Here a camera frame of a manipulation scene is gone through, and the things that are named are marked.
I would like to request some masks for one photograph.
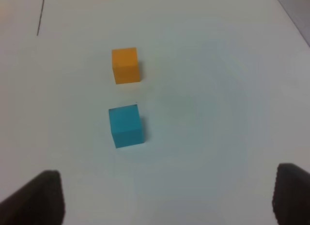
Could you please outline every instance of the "black line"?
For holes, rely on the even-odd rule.
[[[41,14],[40,14],[40,20],[39,20],[39,26],[38,26],[38,32],[37,32],[37,36],[39,36],[39,32],[40,32],[40,26],[41,26],[41,19],[42,19],[42,13],[43,13],[43,8],[44,8],[44,1],[42,1],[42,8],[41,8]]]

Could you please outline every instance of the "orange cube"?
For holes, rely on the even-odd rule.
[[[116,84],[140,82],[137,49],[112,50],[112,68]]]

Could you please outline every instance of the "white surface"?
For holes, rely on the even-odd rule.
[[[310,170],[310,49],[277,0],[0,0],[0,199],[62,174],[65,225],[276,224],[276,167]],[[115,85],[111,49],[145,77]],[[115,149],[108,109],[148,140]]]

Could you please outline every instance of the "cube face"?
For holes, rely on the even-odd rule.
[[[116,84],[140,82],[137,49],[112,50],[112,68]]]
[[[112,135],[116,148],[144,143],[142,129]]]
[[[115,83],[135,83],[140,82],[138,66],[127,66],[113,69]]]
[[[110,109],[109,116],[116,148],[144,142],[142,123],[137,105]]]

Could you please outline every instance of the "cube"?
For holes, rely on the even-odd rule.
[[[142,123],[137,105],[110,109],[108,113],[110,116],[111,133],[116,148],[144,142]]]
[[[112,50],[112,68],[116,84],[140,82],[137,49]]]

